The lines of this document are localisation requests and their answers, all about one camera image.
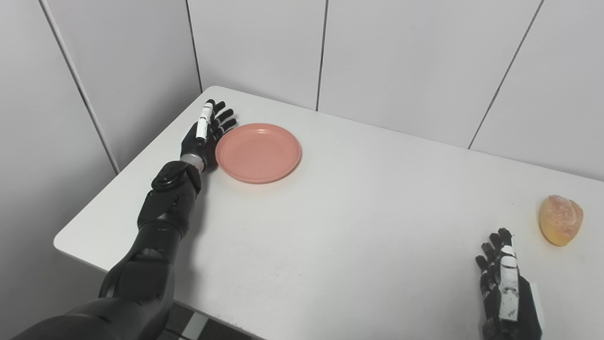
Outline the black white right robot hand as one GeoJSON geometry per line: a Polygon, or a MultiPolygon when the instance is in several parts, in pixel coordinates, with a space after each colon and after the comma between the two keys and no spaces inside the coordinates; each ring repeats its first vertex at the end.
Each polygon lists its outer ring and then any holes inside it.
{"type": "Polygon", "coordinates": [[[542,318],[538,297],[531,283],[521,275],[513,248],[512,234],[500,228],[481,245],[475,257],[480,271],[479,288],[485,321],[484,340],[540,340],[542,318]]]}

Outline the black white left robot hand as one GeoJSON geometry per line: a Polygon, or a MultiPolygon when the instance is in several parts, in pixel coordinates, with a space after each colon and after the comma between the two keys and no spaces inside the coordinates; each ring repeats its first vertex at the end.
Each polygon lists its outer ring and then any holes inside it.
{"type": "Polygon", "coordinates": [[[181,142],[181,159],[190,155],[203,163],[203,171],[217,166],[218,142],[237,125],[235,112],[227,109],[224,101],[209,99],[203,105],[199,118],[181,142]]]}

